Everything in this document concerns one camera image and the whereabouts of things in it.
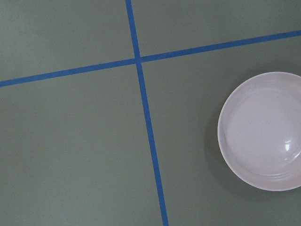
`white bowl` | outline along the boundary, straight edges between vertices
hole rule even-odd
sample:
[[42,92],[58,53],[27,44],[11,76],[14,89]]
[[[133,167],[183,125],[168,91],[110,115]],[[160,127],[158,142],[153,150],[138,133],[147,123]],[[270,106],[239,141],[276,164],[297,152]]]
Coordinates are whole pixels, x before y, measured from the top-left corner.
[[226,163],[243,181],[269,191],[301,186],[301,77],[248,79],[225,102],[217,133]]

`gray surface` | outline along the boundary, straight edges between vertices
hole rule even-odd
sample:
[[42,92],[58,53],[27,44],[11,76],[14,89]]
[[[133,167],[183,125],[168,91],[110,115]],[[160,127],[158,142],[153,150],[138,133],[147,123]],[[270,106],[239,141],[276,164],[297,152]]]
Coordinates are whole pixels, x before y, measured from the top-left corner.
[[0,89],[0,225],[161,225],[134,65]]
[[300,29],[301,1],[133,0],[141,56]]
[[134,56],[121,0],[2,0],[0,21],[0,80]]
[[301,189],[267,192],[228,168],[217,142],[227,96],[257,74],[301,75],[301,38],[143,64],[171,226],[297,226]]

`gray table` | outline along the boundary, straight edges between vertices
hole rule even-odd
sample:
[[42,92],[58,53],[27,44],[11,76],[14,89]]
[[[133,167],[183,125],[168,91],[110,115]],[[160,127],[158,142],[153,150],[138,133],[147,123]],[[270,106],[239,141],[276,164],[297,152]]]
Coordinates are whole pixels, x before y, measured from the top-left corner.
[[0,2],[0,225],[299,225],[301,190],[241,181],[216,127],[246,79],[301,75],[300,9]]

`plate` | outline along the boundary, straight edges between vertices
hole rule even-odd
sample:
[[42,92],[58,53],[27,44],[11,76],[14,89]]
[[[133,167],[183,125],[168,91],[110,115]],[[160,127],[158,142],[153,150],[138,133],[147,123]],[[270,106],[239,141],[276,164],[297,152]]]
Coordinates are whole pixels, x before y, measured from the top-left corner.
[[268,191],[301,186],[301,77],[269,72],[238,86],[218,121],[218,142],[231,170]]

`blue line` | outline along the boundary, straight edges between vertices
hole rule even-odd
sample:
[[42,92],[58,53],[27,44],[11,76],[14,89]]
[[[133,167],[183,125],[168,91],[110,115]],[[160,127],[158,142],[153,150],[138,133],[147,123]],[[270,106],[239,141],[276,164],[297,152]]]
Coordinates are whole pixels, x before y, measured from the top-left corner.
[[119,61],[99,64],[99,65],[78,67],[78,68],[73,68],[73,69],[68,69],[68,70],[63,70],[63,71],[58,71],[58,72],[50,72],[50,73],[45,73],[45,74],[38,74],[38,75],[18,78],[18,79],[0,81],[0,87],[11,86],[11,85],[16,85],[16,84],[21,84],[21,83],[26,83],[26,82],[31,82],[31,81],[52,79],[52,78],[57,78],[57,77],[62,77],[62,76],[67,76],[67,75],[72,75],[72,74],[92,72],[92,71],[113,68],[113,67],[120,67],[120,66],[125,66],[125,65],[133,65],[133,64],[135,64],[135,62],[136,62],[135,59],[119,60]]
[[133,49],[134,49],[134,54],[135,54],[135,59],[136,59],[136,67],[137,67],[137,74],[138,74],[138,80],[139,80],[139,86],[140,86],[140,93],[141,93],[141,99],[142,99],[142,105],[143,105],[143,111],[144,111],[144,117],[145,117],[145,123],[146,123],[146,130],[147,130],[147,135],[148,135],[149,144],[150,144],[150,154],[151,154],[151,159],[152,159],[152,165],[154,168],[162,223],[163,223],[163,226],[168,226],[168,218],[167,218],[167,211],[166,211],[166,205],[165,205],[165,199],[164,199],[164,193],[163,193],[163,186],[162,186],[162,181],[161,181],[161,174],[160,174],[159,162],[158,162],[158,157],[157,157],[155,138],[154,138],[154,133],[153,133],[153,129],[152,129],[151,114],[150,114],[150,108],[149,108],[149,103],[148,103],[148,99],[147,99],[147,93],[146,93],[143,69],[142,69],[142,64],[141,64],[138,38],[137,38],[137,33],[136,33],[135,20],[134,20],[134,14],[133,14],[131,0],[126,0],[126,6],[127,6],[127,16],[128,16],[128,21],[129,21],[129,26],[130,26],[130,31],[131,31]]
[[219,44],[214,44],[209,46],[183,49],[183,50],[178,50],[178,51],[173,51],[168,53],[154,54],[150,56],[143,56],[141,57],[141,62],[155,61],[155,60],[161,60],[161,59],[172,58],[172,57],[180,57],[180,56],[190,55],[195,53],[202,53],[202,52],[208,52],[208,51],[213,51],[213,50],[218,50],[223,48],[244,46],[244,45],[250,45],[254,43],[286,39],[286,38],[292,38],[297,36],[301,36],[301,30],[279,33],[279,34],[272,34],[272,35],[261,36],[261,37],[250,38],[250,39],[242,39],[237,41],[229,41],[229,42],[224,42],[224,43],[219,43]]

